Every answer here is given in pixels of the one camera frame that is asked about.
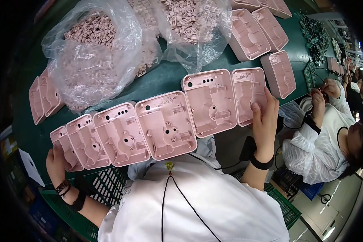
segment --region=black wristband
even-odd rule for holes
[[[272,167],[274,159],[271,158],[269,162],[267,163],[262,163],[259,162],[256,157],[254,156],[254,154],[252,155],[252,157],[250,157],[250,162],[253,164],[253,166],[255,166],[257,169],[260,170],[268,170],[269,168]]]
[[[79,194],[77,200],[73,203],[73,205],[69,205],[70,209],[74,212],[81,211],[83,208],[83,204],[85,203],[86,193],[82,190],[79,190]]]

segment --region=plastic enclosure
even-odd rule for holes
[[[181,81],[197,137],[204,138],[237,125],[232,82],[226,69],[186,75]]]
[[[38,125],[46,119],[44,115],[42,100],[40,98],[39,77],[36,77],[28,91],[30,107],[34,124]]]
[[[46,117],[56,114],[65,105],[56,93],[53,81],[48,76],[47,68],[39,77],[40,98],[42,100],[44,115]]]
[[[83,166],[79,162],[77,155],[71,146],[70,139],[68,138],[67,130],[65,126],[61,126],[50,133],[50,138],[53,145],[61,146],[63,154],[65,156],[64,166],[67,172],[82,171]]]
[[[134,111],[123,103],[93,116],[105,152],[116,167],[149,160],[150,155]]]
[[[110,165],[90,114],[82,115],[69,122],[66,124],[66,129],[71,146],[85,169],[91,170]]]
[[[264,31],[271,52],[282,50],[289,39],[273,14],[266,7],[263,7],[252,12],[252,15]]]
[[[273,96],[284,99],[296,89],[295,76],[285,50],[262,56],[261,63]]]
[[[164,160],[197,148],[184,93],[175,91],[138,102],[135,111],[150,154]]]
[[[276,4],[276,7],[278,8],[276,12],[273,12],[275,16],[283,19],[292,17],[292,13],[290,12],[289,8],[286,6],[284,0],[273,0],[273,2]]]
[[[261,113],[265,113],[267,104],[264,91],[265,74],[259,67],[235,69],[232,78],[237,100],[238,124],[244,127],[253,122],[252,103],[256,102],[261,107]]]
[[[258,0],[230,0],[232,9],[245,8],[254,11],[260,7]]]
[[[233,29],[229,45],[241,62],[254,60],[270,51],[270,44],[264,32],[246,9],[233,11]]]
[[[270,12],[274,13],[278,10],[274,0],[258,0],[260,7],[266,7]]]

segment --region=wrist strap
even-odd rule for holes
[[[274,159],[271,158],[269,162],[267,163],[262,163],[262,162],[259,162],[254,154],[252,155],[252,157],[250,157],[250,162],[253,164],[253,166],[255,166],[257,169],[260,169],[260,170],[268,170],[269,168],[272,167],[273,165],[273,162],[274,162]]]

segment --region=wire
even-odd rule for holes
[[[184,197],[185,201],[187,201],[188,205],[192,208],[192,210],[194,211],[194,213],[196,214],[196,216],[198,216],[198,218],[202,221],[202,223],[206,226],[206,228],[208,228],[208,230],[210,230],[210,232],[213,234],[213,236],[219,241],[221,242],[221,240],[214,234],[214,232],[207,226],[207,224],[203,221],[203,219],[198,215],[198,213],[196,212],[196,210],[194,209],[194,207],[190,204],[190,202],[187,200],[187,198],[184,196],[184,194],[182,193],[182,191],[180,190],[180,188],[178,187],[178,184],[176,184],[176,181],[174,179],[174,177],[171,175],[169,175],[167,182],[165,183],[165,189],[164,189],[164,196],[163,196],[163,204],[161,205],[161,242],[164,242],[164,236],[163,236],[163,217],[164,217],[164,201],[165,201],[165,191],[167,191],[167,185],[168,185],[168,181],[169,178],[172,177],[173,182],[175,183],[176,188],[179,190],[179,192],[181,193],[181,195]]]

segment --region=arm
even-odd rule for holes
[[[254,157],[261,163],[267,163],[273,158],[274,139],[276,137],[277,116],[280,102],[274,98],[268,88],[264,89],[267,104],[265,113],[261,117],[258,104],[252,104],[253,110],[253,135],[257,150]],[[250,162],[242,176],[241,182],[260,191],[264,190],[265,178],[268,170],[257,169]]]
[[[48,175],[50,176],[53,186],[56,188],[65,180],[65,157],[62,147],[54,146],[54,149],[50,149],[46,159],[46,168]],[[71,187],[65,194],[63,200],[72,205],[77,200],[79,190],[75,187]],[[101,222],[109,211],[109,207],[98,202],[91,197],[86,196],[82,210],[79,211],[85,218],[94,223],[97,227],[101,226]]]

